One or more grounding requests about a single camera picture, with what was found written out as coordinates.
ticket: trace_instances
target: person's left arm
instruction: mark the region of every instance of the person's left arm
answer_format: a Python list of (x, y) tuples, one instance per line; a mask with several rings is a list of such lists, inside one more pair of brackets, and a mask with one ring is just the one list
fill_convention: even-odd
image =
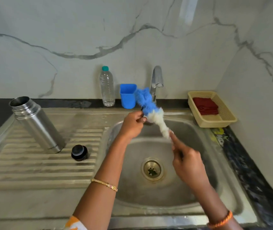
[[(146, 121), (142, 111), (131, 112), (123, 121), (121, 130), (95, 175), (95, 179), (118, 186), (124, 154), (131, 139), (138, 136)], [(88, 230), (108, 228), (116, 192), (111, 188), (92, 182), (81, 197), (73, 216)]]

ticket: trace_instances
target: blue and white brush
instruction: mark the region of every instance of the blue and white brush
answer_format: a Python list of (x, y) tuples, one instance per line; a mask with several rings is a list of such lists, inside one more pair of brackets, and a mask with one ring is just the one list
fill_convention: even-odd
[(166, 126), (163, 116), (164, 111), (152, 101), (152, 96), (149, 92), (149, 88), (137, 89), (135, 91), (136, 102), (143, 108), (144, 116), (151, 123), (155, 123), (159, 126), (163, 137), (169, 139), (169, 128)]

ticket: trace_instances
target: bottle mouth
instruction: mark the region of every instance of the bottle mouth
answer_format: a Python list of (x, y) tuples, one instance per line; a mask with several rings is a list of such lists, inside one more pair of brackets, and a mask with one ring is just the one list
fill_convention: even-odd
[(29, 100), (30, 100), (30, 98), (27, 96), (17, 97), (15, 99), (13, 99), (11, 102), (9, 102), (9, 105), (11, 107), (18, 107), (18, 106), (22, 106), (22, 105), (26, 104)]

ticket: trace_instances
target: brand logo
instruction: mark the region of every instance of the brand logo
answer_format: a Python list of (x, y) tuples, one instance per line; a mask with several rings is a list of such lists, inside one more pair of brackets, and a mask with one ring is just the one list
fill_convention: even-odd
[(55, 145), (54, 147), (48, 148), (48, 150), (49, 150), (49, 149), (53, 149), (53, 148), (55, 148), (55, 147), (57, 147), (57, 146), (58, 146), (58, 145)]

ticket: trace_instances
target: orange and white sleeve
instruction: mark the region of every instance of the orange and white sleeve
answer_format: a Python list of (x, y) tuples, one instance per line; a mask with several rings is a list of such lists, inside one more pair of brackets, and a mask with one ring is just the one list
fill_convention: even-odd
[(72, 216), (65, 224), (64, 230), (87, 230), (87, 228), (75, 216)]

